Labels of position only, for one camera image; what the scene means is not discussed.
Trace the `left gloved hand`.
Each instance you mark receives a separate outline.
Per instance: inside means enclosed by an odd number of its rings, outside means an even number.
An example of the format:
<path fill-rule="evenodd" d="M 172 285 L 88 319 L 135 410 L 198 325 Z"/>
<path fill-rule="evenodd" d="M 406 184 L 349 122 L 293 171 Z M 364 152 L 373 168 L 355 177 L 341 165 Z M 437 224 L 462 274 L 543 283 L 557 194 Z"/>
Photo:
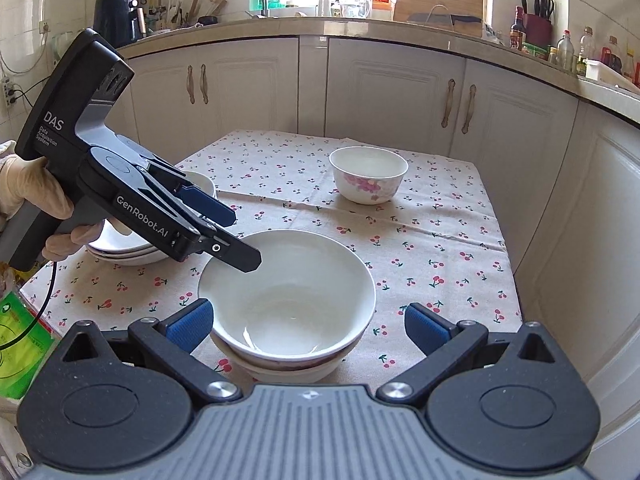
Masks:
<path fill-rule="evenodd" d="M 58 220 L 68 220 L 74 212 L 72 201 L 47 170 L 46 159 L 22 159 L 14 153 L 14 148 L 13 140 L 1 143 L 2 242 L 9 240 L 6 230 L 17 226 L 16 215 L 26 203 Z M 97 240 L 103 227 L 104 221 L 101 220 L 91 226 L 78 226 L 70 234 L 51 235 L 44 244 L 42 255 L 50 261 L 63 261 Z"/>

